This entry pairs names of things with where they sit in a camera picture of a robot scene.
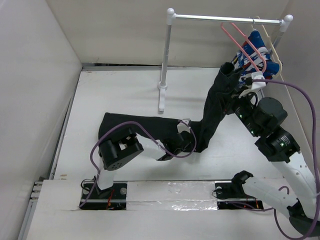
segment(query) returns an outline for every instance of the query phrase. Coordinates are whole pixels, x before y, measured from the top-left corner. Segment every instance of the white wall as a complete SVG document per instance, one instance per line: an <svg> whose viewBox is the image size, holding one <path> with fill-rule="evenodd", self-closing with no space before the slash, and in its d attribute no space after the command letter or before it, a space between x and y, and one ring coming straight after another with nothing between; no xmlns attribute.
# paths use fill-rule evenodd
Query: white wall
<svg viewBox="0 0 320 240"><path fill-rule="evenodd" d="M166 11L178 14L278 19L288 0L47 0L82 63L160 65ZM239 24L249 30L249 25ZM237 39L243 42L239 34ZM176 20L169 64L220 67L237 47L218 22Z"/></svg>
<svg viewBox="0 0 320 240"><path fill-rule="evenodd" d="M285 81L303 88L316 108L318 129L320 127L320 1L291 0L285 13L294 19L283 36L278 53L283 62L282 75ZM303 130L312 143L312 117L310 107L298 91L289 88ZM320 131L317 131L317 149L320 151Z"/></svg>
<svg viewBox="0 0 320 240"><path fill-rule="evenodd" d="M0 0L0 239L17 239L81 64L45 0Z"/></svg>

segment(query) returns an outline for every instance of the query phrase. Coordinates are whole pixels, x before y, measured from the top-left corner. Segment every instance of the blue red and white fabric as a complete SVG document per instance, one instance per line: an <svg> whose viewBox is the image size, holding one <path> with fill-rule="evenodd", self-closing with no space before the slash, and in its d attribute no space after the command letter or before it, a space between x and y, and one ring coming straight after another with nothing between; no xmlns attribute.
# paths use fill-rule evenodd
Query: blue red and white fabric
<svg viewBox="0 0 320 240"><path fill-rule="evenodd" d="M248 37L251 43L255 48L261 53L262 57L266 61L266 70L263 73L265 79L272 79L273 75L276 75L279 72L279 64L273 62L270 58L270 54L264 41L261 38L260 33L257 30L253 30ZM252 49L252 47L245 41L242 45L246 53L252 58L253 62L257 65L260 71L264 68L263 61L259 58L258 54ZM235 57L232 60L235 69L243 68L244 71L239 79L239 85L245 83L246 78L251 77L251 73L256 72L257 70L248 60L248 58L239 50L236 52Z"/></svg>

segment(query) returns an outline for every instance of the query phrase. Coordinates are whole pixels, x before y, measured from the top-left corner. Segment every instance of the transparent plastic sheet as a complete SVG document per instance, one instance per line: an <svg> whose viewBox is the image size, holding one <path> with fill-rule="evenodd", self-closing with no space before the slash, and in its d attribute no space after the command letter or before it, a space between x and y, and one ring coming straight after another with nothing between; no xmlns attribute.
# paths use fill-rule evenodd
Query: transparent plastic sheet
<svg viewBox="0 0 320 240"><path fill-rule="evenodd" d="M132 181L127 187L127 210L212 211L214 181Z"/></svg>

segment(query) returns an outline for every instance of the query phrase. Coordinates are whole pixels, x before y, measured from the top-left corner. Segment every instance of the black cloth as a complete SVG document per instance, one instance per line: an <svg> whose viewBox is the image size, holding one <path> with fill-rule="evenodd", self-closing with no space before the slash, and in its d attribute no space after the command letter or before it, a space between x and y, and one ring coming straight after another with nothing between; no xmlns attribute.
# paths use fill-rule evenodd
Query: black cloth
<svg viewBox="0 0 320 240"><path fill-rule="evenodd" d="M226 62L221 66L213 85L208 91L205 100L203 117L201 121L192 121L190 124L196 140L196 152L201 153L209 145L209 141L217 130L219 123L224 118L224 106L230 97L230 92L237 87L242 68L234 69L234 65ZM164 140L178 133L178 119L155 117L155 116L133 116L117 113L105 113L99 128L99 139L111 128L127 121L134 121L141 124L156 140ZM139 135L146 137L146 134L136 125L127 125ZM194 146L193 137L190 138L192 145L185 150L190 152Z"/></svg>

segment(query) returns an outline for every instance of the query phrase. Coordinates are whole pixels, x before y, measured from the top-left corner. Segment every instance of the white clothes rack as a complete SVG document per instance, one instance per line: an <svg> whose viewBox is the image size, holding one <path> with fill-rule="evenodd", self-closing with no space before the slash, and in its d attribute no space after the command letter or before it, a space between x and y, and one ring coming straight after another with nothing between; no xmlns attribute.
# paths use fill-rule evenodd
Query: white clothes rack
<svg viewBox="0 0 320 240"><path fill-rule="evenodd" d="M241 18L241 17L223 17L223 16L198 16L198 15L184 15L176 14L173 8L169 8L167 11L166 18L166 35L164 44L164 54L161 67L161 79L158 84L159 89L159 106L158 111L163 113L165 111L165 98L168 84L166 83L167 68L168 68L168 57L169 57L169 45L171 37L171 27L174 19L185 19L185 20L201 20L211 22L228 22L228 23L242 23L242 24L253 24L253 25L276 25L280 26L279 32L273 41L273 46L279 44L284 32L288 29L291 21L293 20L292 15L286 15L284 19L272 20L272 19L259 19L259 18Z"/></svg>

